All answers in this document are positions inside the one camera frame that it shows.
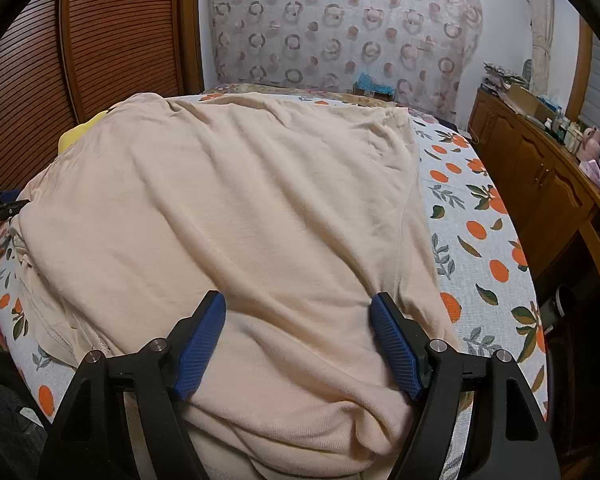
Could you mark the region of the peach printed t-shirt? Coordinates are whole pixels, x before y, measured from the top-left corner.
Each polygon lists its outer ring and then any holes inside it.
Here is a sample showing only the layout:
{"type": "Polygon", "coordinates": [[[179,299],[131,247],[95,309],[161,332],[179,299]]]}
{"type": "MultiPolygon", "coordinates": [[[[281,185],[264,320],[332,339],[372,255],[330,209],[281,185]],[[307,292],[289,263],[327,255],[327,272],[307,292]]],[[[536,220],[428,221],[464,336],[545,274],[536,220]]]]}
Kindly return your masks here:
{"type": "Polygon", "coordinates": [[[378,292],[457,340],[403,108],[142,93],[21,196],[23,310],[62,362],[137,351],[225,297],[184,416],[263,471],[352,476],[404,441],[413,411],[368,320],[378,292]]]}

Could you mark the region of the orange fruit print bedsheet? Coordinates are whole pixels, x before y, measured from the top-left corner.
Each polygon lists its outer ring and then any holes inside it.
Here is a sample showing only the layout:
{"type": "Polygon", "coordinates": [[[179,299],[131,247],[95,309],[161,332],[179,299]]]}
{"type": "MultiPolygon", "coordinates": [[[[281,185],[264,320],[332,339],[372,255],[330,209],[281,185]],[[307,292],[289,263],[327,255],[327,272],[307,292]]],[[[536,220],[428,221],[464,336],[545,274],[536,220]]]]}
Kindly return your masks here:
{"type": "MultiPolygon", "coordinates": [[[[166,99],[207,102],[225,94],[166,99]]],[[[292,96],[274,98],[349,105],[292,96]]],[[[472,356],[508,350],[519,362],[535,399],[545,404],[545,346],[535,291],[519,235],[501,195],[462,136],[434,118],[411,110],[407,113],[413,121],[419,150],[420,192],[428,216],[438,291],[457,336],[451,344],[472,356]]],[[[22,305],[12,220],[0,226],[0,332],[43,415],[53,418],[80,361],[72,365],[54,358],[35,338],[22,305]]],[[[280,474],[261,470],[248,455],[185,421],[202,463],[215,479],[381,479],[398,454],[396,451],[381,457],[352,476],[280,474]]]]}

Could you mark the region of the yellow Pikachu plush toy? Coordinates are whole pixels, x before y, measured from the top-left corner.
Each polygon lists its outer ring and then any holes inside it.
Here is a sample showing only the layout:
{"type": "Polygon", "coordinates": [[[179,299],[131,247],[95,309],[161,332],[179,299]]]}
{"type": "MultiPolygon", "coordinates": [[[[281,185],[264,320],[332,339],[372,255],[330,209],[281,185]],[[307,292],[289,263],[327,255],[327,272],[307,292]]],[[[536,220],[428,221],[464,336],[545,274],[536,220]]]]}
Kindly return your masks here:
{"type": "Polygon", "coordinates": [[[107,111],[103,110],[87,122],[79,124],[63,133],[58,140],[58,154],[61,155],[63,152],[67,151],[72,144],[75,144],[77,140],[80,140],[88,130],[93,128],[94,125],[97,125],[106,115],[107,111]]]}

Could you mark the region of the brown louvered wardrobe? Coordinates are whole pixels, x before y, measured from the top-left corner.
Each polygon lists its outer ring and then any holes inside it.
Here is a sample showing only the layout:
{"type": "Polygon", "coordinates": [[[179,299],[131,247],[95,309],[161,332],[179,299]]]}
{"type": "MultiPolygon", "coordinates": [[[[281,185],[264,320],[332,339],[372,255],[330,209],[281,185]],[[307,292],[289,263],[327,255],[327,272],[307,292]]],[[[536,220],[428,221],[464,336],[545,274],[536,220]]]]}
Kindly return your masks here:
{"type": "Polygon", "coordinates": [[[110,105],[203,88],[198,0],[27,0],[0,38],[0,190],[110,105]]]}

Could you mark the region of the wooden sideboard cabinet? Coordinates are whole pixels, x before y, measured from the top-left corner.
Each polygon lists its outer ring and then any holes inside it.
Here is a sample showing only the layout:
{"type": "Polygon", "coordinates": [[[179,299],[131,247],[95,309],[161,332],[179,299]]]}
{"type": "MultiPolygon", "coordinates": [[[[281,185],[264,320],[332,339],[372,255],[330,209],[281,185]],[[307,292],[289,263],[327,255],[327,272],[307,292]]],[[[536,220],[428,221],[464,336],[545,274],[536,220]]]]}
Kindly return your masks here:
{"type": "Polygon", "coordinates": [[[600,188],[574,156],[483,89],[468,132],[513,220],[532,276],[546,274],[577,238],[600,276],[600,188]]]}

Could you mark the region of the pink rabbit figure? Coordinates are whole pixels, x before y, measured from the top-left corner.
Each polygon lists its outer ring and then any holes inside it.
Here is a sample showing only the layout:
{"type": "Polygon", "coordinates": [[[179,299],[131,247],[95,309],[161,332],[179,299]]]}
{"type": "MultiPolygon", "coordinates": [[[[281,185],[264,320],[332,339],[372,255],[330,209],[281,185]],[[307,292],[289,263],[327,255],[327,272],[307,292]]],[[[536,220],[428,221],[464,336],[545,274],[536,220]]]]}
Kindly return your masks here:
{"type": "Polygon", "coordinates": [[[578,154],[579,169],[600,188],[600,130],[590,127],[583,133],[578,154]]]}

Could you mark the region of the cardboard box on cabinet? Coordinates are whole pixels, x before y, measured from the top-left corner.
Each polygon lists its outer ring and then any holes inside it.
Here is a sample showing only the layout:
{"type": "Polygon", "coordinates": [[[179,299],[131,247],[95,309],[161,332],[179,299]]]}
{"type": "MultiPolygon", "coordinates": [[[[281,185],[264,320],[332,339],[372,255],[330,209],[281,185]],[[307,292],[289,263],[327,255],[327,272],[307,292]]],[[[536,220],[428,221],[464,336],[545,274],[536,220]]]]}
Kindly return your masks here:
{"type": "Polygon", "coordinates": [[[556,117],[554,110],[519,84],[512,84],[506,92],[501,94],[501,99],[517,114],[536,119],[542,124],[547,120],[552,122],[556,117]]]}

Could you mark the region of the floral quilt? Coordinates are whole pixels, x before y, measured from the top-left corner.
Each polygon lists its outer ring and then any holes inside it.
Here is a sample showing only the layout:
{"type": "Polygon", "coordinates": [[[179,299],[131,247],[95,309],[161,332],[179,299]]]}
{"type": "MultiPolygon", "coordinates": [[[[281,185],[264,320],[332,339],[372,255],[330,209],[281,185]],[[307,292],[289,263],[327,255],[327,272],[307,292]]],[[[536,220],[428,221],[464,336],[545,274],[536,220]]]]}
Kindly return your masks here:
{"type": "Polygon", "coordinates": [[[372,98],[371,96],[357,96],[352,93],[329,92],[320,89],[297,89],[267,86],[266,84],[218,84],[208,89],[204,94],[225,94],[225,93],[263,93],[270,96],[292,96],[300,100],[309,101],[336,101],[344,104],[362,106],[362,107],[402,107],[402,104],[393,101],[383,101],[372,98]]]}

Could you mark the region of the circle patterned lace curtain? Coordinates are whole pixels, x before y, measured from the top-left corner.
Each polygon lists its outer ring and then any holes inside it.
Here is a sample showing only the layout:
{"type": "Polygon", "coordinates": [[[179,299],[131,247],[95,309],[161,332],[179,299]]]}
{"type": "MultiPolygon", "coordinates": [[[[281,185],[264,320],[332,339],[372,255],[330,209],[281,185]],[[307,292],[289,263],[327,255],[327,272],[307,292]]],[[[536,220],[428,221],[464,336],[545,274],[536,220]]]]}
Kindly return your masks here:
{"type": "Polygon", "coordinates": [[[211,0],[219,81],[351,92],[361,77],[449,122],[480,0],[211,0]]]}

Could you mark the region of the tied beige window curtain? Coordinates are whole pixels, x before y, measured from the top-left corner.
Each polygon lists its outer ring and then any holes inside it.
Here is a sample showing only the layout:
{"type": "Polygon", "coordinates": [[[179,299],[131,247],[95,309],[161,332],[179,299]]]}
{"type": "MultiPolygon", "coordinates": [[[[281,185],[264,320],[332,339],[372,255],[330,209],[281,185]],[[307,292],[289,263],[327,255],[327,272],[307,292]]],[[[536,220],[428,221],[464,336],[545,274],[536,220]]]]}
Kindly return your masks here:
{"type": "Polygon", "coordinates": [[[529,6],[532,33],[531,90],[535,94],[547,94],[554,37],[555,0],[529,0],[529,6]]]}

